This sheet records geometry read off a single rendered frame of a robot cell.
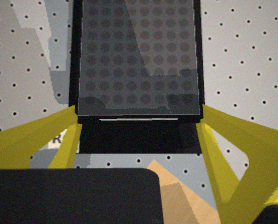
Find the grey well plate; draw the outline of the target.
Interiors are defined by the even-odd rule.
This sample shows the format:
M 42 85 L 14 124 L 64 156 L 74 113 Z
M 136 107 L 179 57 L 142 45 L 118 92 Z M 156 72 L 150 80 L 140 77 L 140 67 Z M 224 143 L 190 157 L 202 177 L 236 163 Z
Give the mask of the grey well plate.
M 78 124 L 200 123 L 196 0 L 80 0 Z

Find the grey perforated base plate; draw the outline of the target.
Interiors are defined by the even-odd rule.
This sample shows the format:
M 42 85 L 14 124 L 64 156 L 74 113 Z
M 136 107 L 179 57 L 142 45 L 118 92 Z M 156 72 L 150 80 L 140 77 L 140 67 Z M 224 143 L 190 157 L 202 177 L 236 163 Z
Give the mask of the grey perforated base plate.
M 68 108 L 72 5 L 0 0 L 0 132 Z M 278 0 L 201 0 L 201 23 L 205 105 L 278 130 Z M 240 181 L 247 155 L 211 130 Z M 73 168 L 153 160 L 217 211 L 203 154 L 76 154 Z

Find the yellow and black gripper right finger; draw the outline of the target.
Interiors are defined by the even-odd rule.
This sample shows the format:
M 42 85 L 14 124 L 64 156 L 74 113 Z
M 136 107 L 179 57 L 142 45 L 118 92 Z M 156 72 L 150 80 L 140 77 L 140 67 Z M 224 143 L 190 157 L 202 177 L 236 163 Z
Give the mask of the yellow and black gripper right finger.
M 278 130 L 240 119 L 203 104 L 198 138 L 221 224 L 252 224 L 278 204 Z M 249 160 L 239 181 L 223 156 L 215 130 Z

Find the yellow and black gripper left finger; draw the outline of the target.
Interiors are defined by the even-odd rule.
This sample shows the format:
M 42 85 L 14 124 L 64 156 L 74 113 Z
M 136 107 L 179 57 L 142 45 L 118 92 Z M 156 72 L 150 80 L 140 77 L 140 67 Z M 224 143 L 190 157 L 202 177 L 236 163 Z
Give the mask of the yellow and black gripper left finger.
M 30 168 L 31 156 L 67 129 L 48 168 L 72 168 L 82 124 L 75 105 L 0 132 L 0 169 Z

